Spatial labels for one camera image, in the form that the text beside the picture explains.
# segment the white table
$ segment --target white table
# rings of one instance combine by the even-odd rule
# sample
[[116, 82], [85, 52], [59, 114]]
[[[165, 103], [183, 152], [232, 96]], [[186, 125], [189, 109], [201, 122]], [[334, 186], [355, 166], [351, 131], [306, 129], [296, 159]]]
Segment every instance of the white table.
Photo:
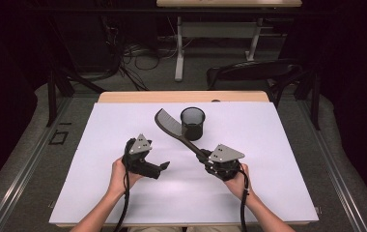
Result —
[[[105, 193], [111, 163], [122, 155], [126, 142], [143, 133], [153, 141], [147, 161], [171, 163], [158, 180], [144, 178], [132, 188], [124, 226], [240, 224], [239, 200], [204, 170], [190, 150], [155, 124], [155, 114], [161, 108], [179, 121], [188, 106], [198, 106], [206, 113], [204, 134], [194, 142], [196, 146], [213, 150], [222, 143], [245, 153], [240, 161], [249, 165], [252, 186], [268, 207], [288, 223], [317, 221], [276, 109], [263, 94], [104, 93], [91, 113], [49, 222], [77, 224]], [[122, 199], [106, 224], [118, 222], [123, 206]], [[247, 209], [245, 217], [247, 223], [257, 222]]]
[[[165, 8], [295, 8], [301, 6], [301, 0], [157, 0], [156, 4]], [[252, 61], [262, 22], [262, 18], [255, 22], [183, 22], [178, 16], [175, 80], [182, 81], [184, 76], [183, 37], [252, 38], [250, 48], [245, 52], [246, 60]]]

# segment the black mesh cup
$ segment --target black mesh cup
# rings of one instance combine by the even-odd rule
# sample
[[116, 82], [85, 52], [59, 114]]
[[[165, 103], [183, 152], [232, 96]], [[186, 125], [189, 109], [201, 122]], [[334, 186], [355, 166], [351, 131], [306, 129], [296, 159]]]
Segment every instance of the black mesh cup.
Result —
[[181, 113], [183, 136], [190, 141], [202, 137], [205, 113], [197, 107], [188, 107]]

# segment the dark background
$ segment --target dark background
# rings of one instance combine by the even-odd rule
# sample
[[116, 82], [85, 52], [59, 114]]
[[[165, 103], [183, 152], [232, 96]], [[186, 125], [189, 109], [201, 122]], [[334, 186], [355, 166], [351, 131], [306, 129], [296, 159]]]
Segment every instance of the dark background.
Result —
[[[105, 45], [99, 17], [55, 17], [51, 20], [55, 25], [39, 18], [35, 26], [17, 14], [17, 2], [0, 1], [0, 169], [31, 120], [37, 105], [34, 91], [46, 83], [51, 64], [78, 72], [114, 68], [114, 51]], [[38, 4], [74, 7], [74, 2]], [[93, 0], [77, 3], [97, 5]], [[116, 1], [114, 5], [147, 8], [155, 7], [155, 1]], [[321, 93], [334, 104], [344, 150], [367, 185], [367, 1], [304, 0], [302, 8], [339, 13], [332, 20], [295, 20], [280, 57], [299, 58], [307, 67], [316, 67]], [[162, 18], [144, 19], [125, 18], [123, 25], [134, 25], [125, 34], [156, 47], [156, 33], [169, 31], [169, 25]], [[94, 59], [80, 58], [85, 52], [94, 54]]]

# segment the white tabletop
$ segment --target white tabletop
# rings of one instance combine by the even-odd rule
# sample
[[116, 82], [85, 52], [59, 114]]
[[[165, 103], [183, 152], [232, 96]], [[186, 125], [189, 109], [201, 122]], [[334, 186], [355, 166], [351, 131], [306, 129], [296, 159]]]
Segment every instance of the white tabletop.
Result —
[[223, 7], [223, 8], [261, 8], [261, 7], [300, 7], [301, 0], [157, 0], [159, 7]]
[[[179, 121], [181, 111], [198, 106], [206, 113], [199, 148], [224, 144], [245, 153], [252, 186], [280, 218], [289, 223], [317, 221], [312, 200], [296, 164], [277, 111], [271, 102], [97, 103], [74, 155], [50, 223], [78, 223], [108, 186], [111, 163], [127, 141], [143, 133], [151, 139], [147, 161], [171, 161], [158, 180], [141, 179], [131, 190], [125, 226], [240, 223], [240, 202], [195, 155], [155, 124], [164, 108]], [[107, 219], [115, 224], [123, 198]], [[257, 220], [246, 209], [246, 221]]]

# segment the silver metal plate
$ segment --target silver metal plate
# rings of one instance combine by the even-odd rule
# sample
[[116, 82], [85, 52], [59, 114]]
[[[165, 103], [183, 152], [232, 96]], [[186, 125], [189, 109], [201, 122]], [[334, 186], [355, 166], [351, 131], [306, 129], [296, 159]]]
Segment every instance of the silver metal plate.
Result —
[[217, 145], [209, 159], [216, 162], [226, 162], [244, 158], [244, 154], [223, 144]]
[[140, 133], [136, 138], [135, 142], [133, 143], [131, 149], [129, 150], [129, 153], [131, 155], [134, 155], [137, 153], [150, 151], [151, 149], [153, 148], [151, 147], [150, 142], [148, 142], [145, 136], [142, 133]]

